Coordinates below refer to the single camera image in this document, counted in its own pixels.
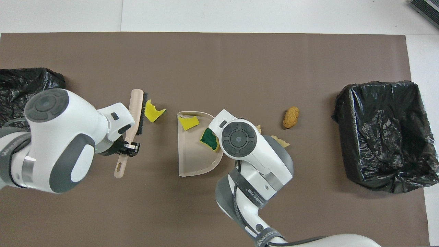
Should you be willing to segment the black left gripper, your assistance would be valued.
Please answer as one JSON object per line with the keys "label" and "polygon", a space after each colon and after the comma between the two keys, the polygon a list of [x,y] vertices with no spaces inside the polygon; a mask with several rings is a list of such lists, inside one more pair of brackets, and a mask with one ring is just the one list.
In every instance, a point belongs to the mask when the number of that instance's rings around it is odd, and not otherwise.
{"label": "black left gripper", "polygon": [[113,154],[123,154],[128,157],[134,157],[139,153],[141,144],[137,142],[125,142],[123,136],[119,136],[114,142],[104,137],[97,143],[97,153],[102,156]]}

